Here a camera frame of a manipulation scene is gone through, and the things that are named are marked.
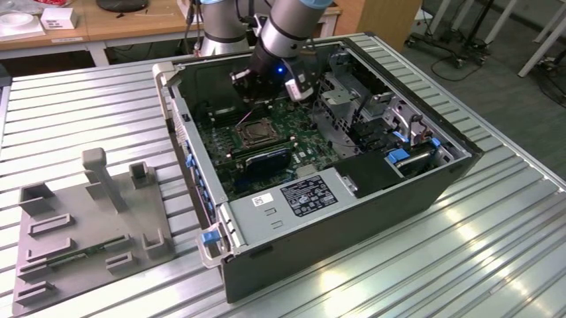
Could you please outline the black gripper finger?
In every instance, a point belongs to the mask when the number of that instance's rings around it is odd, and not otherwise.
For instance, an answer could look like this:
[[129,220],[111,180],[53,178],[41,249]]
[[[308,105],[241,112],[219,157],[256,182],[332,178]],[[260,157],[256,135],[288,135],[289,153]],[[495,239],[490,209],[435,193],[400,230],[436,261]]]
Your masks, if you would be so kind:
[[232,72],[229,74],[232,86],[235,89],[245,89],[248,86],[248,77],[251,71],[245,68],[241,71]]

